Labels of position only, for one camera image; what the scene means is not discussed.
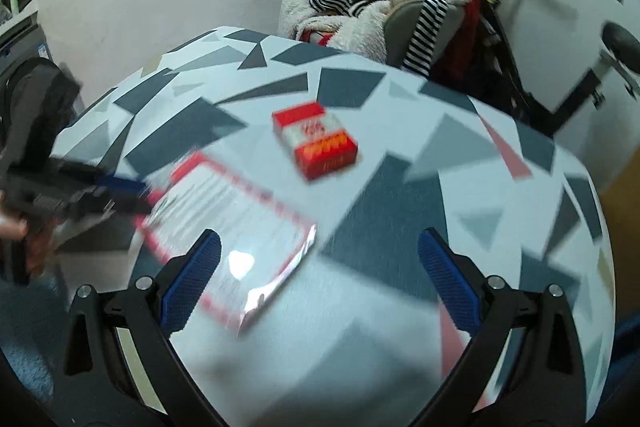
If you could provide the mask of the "grey fleece left forearm sleeve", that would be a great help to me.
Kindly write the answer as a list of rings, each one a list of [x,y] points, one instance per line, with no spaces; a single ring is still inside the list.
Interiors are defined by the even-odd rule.
[[[66,287],[54,277],[28,286],[1,283],[1,349],[18,380],[43,405],[67,321]]]

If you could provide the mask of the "person's left hand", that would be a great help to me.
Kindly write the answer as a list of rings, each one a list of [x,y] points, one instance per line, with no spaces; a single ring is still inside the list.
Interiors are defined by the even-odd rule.
[[[27,241],[26,271],[32,277],[39,277],[53,256],[53,233],[58,225],[55,219],[49,220],[36,234],[30,234],[29,221],[17,211],[4,205],[6,193],[1,192],[1,266],[6,265],[6,243]]]

